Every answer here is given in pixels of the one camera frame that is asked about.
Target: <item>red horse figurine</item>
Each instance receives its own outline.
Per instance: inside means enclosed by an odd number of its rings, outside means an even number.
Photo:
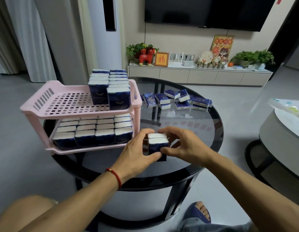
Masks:
[[[155,53],[156,53],[155,49],[149,49],[147,54],[146,54],[146,49],[142,49],[141,50],[141,55],[139,57],[140,66],[143,66],[144,61],[147,62],[147,66],[151,66],[152,65],[152,58],[153,58]]]

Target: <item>tv stand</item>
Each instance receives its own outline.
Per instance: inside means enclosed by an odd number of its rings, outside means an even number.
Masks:
[[[233,67],[201,69],[196,68],[195,64],[183,66],[180,62],[169,62],[168,67],[139,66],[134,61],[128,64],[128,76],[159,78],[178,84],[262,87],[271,75],[268,70],[236,70]]]

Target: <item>slipper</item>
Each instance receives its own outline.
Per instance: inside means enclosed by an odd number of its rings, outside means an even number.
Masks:
[[[184,219],[187,219],[187,218],[199,218],[201,221],[203,221],[203,222],[206,223],[206,224],[211,223],[212,220],[211,220],[211,216],[210,216],[210,214],[209,214],[209,220],[208,220],[208,219],[205,217],[205,215],[203,215],[203,213],[202,213],[198,208],[195,207],[195,204],[196,204],[196,203],[197,203],[197,202],[192,203],[192,204],[187,208],[183,220],[184,220]]]

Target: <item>television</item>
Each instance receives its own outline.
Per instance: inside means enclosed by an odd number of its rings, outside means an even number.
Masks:
[[[145,23],[260,31],[275,0],[145,0]]]

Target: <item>pink storage shelf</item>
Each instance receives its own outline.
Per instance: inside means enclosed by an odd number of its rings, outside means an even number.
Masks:
[[[129,80],[131,87],[131,105],[128,109],[110,111],[109,105],[93,105],[89,87],[87,85],[65,86],[59,81],[46,82],[33,96],[31,96],[20,110],[26,115],[28,121],[42,140],[45,149],[59,155],[78,152],[95,151],[109,148],[119,148],[126,144],[117,144],[92,148],[81,148],[62,151],[51,141],[55,129],[50,137],[47,136],[39,119],[64,119],[72,117],[86,117],[94,115],[120,115],[130,113],[133,135],[140,131],[140,115],[142,99],[135,80]]]

